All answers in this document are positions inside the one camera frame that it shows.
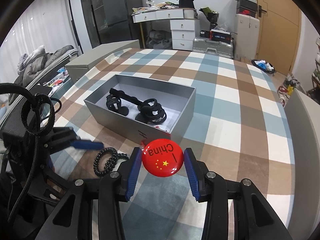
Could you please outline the stacked shoe boxes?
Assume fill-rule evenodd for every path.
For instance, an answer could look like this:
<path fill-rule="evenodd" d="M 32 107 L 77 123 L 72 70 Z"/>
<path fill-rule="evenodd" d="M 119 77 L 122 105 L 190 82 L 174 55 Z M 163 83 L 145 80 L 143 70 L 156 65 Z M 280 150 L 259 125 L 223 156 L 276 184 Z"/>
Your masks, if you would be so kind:
<path fill-rule="evenodd" d="M 258 0 L 236 0 L 236 13 L 256 17 Z"/>

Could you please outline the wooden door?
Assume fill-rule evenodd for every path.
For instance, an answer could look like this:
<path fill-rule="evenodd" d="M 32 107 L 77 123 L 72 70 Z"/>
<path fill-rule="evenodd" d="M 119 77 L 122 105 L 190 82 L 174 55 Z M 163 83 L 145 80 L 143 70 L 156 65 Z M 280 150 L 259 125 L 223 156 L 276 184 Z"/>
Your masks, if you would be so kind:
<path fill-rule="evenodd" d="M 298 50 L 301 10 L 292 0 L 258 0 L 257 19 L 260 29 L 256 58 L 288 74 Z"/>

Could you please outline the silver aluminium suitcase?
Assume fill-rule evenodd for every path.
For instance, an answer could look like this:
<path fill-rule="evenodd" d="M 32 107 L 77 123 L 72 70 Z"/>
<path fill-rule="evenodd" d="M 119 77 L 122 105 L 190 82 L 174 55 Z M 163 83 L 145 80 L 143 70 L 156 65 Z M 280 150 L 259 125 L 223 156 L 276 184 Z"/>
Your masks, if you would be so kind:
<path fill-rule="evenodd" d="M 233 59 L 233 44 L 221 41 L 211 41 L 208 38 L 196 37 L 193 40 L 193 51 L 198 53 L 212 54 Z"/>

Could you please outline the white dressing desk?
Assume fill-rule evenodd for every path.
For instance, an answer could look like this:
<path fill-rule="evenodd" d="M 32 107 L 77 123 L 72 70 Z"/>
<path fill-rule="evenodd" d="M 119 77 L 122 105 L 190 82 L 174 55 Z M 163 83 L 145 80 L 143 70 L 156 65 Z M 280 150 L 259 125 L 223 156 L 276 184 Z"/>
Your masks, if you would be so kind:
<path fill-rule="evenodd" d="M 195 9 L 149 10 L 135 13 L 132 18 L 134 23 L 169 20 L 174 50 L 192 51 L 193 40 L 200 35 L 200 20 Z"/>

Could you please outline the black basket with items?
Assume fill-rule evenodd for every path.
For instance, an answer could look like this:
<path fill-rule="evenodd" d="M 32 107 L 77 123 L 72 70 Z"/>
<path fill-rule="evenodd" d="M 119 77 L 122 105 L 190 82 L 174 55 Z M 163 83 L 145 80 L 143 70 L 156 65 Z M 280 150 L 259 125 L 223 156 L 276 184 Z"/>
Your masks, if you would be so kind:
<path fill-rule="evenodd" d="M 274 74 L 275 72 L 274 66 L 269 62 L 266 62 L 265 60 L 252 60 L 251 63 L 253 66 L 257 67 L 267 74 Z"/>

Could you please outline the black flower bouquet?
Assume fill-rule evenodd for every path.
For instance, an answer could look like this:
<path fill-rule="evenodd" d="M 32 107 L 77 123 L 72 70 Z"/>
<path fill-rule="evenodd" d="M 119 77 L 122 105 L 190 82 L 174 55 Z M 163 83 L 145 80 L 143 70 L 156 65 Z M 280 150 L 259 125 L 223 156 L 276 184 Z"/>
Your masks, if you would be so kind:
<path fill-rule="evenodd" d="M 206 19 L 210 22 L 210 29 L 214 29 L 218 25 L 219 13 L 210 9 L 209 7 L 201 8 L 200 12 L 202 12 Z"/>

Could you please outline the plaid bed cover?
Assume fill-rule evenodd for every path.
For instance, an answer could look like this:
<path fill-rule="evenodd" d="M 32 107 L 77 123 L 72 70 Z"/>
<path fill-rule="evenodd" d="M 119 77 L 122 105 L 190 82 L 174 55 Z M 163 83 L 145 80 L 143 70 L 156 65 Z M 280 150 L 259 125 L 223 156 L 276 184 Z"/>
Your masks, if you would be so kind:
<path fill-rule="evenodd" d="M 196 89 L 193 118 L 181 140 L 223 178 L 248 178 L 288 224 L 295 161 L 289 125 L 271 79 L 239 61 L 181 50 L 127 49 L 103 59 L 61 98 L 56 126 L 131 153 L 135 143 L 98 124 L 85 99 L 116 74 Z M 191 194 L 184 169 L 157 178 L 141 169 L 134 196 L 120 206 L 127 239 L 200 239 L 206 205 Z"/>

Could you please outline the white upright suitcase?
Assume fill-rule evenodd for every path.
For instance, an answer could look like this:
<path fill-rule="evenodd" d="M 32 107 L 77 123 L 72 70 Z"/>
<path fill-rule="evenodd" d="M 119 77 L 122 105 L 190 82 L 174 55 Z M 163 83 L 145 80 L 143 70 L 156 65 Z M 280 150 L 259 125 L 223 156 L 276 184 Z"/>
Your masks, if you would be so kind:
<path fill-rule="evenodd" d="M 256 56 L 260 21 L 252 16 L 236 14 L 234 58 L 252 60 Z"/>

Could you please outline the black red shoe box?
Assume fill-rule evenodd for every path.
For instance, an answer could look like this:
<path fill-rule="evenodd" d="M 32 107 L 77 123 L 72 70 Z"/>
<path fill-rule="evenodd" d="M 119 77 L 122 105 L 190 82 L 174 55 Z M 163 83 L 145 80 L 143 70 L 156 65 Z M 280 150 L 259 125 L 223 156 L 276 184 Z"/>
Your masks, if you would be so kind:
<path fill-rule="evenodd" d="M 232 37 L 230 32 L 212 29 L 210 31 L 210 39 L 212 41 L 220 41 L 230 44 Z"/>

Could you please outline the red China badge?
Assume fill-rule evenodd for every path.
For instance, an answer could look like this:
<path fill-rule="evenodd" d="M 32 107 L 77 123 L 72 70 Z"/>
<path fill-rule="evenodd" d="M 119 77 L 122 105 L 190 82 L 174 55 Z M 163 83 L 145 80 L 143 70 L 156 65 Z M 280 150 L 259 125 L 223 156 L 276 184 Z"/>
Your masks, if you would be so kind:
<path fill-rule="evenodd" d="M 156 139 L 148 143 L 142 153 L 144 168 L 156 177 L 169 177 L 182 167 L 184 154 L 180 146 L 169 139 Z"/>

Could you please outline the grey left nightstand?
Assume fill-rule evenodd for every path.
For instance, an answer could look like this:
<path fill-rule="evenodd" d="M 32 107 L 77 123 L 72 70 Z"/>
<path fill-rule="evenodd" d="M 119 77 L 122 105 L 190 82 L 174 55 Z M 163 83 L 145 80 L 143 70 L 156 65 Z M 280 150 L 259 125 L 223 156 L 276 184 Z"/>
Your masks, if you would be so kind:
<path fill-rule="evenodd" d="M 71 60 L 65 65 L 71 80 L 76 83 L 82 78 L 90 69 L 96 66 L 103 59 L 115 53 L 117 51 L 137 48 L 140 49 L 139 40 L 129 40 L 121 42 L 113 42 L 107 44 L 101 44 L 92 50 L 85 52 L 84 54 Z"/>

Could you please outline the grey cardboard box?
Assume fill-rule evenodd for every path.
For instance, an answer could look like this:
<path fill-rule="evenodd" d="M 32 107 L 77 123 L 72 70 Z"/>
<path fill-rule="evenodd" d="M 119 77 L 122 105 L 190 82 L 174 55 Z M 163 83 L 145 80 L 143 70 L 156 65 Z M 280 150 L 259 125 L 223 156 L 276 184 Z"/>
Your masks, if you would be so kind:
<path fill-rule="evenodd" d="M 122 90 L 142 101 L 141 106 L 121 99 L 127 116 L 110 111 L 106 97 L 111 88 Z M 89 111 L 102 126 L 134 141 L 148 144 L 156 139 L 180 143 L 192 118 L 196 89 L 167 81 L 114 75 L 85 99 Z"/>

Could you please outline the black refrigerator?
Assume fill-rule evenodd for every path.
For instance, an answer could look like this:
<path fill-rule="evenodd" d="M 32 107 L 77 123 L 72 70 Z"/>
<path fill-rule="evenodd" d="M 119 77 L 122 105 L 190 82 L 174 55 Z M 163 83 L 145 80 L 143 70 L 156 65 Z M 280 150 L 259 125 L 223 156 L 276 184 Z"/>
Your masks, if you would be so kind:
<path fill-rule="evenodd" d="M 142 0 L 103 0 L 106 17 L 106 43 L 138 40 L 142 43 L 140 27 L 133 22 L 134 8 L 142 6 Z"/>

